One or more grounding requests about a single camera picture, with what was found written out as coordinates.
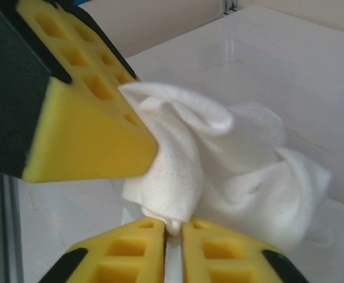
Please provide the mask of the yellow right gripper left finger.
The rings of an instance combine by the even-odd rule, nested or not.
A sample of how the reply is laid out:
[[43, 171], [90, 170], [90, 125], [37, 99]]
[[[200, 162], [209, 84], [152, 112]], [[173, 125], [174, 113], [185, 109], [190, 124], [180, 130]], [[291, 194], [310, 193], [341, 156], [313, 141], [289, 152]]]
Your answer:
[[142, 218], [77, 242], [41, 282], [164, 281], [165, 224]]

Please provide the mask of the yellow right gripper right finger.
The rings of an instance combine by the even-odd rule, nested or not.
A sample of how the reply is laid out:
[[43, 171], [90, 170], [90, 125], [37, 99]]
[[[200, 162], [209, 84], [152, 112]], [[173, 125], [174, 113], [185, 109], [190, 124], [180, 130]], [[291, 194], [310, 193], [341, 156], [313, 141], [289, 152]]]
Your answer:
[[184, 282], [307, 282], [277, 247], [192, 217], [181, 226]]

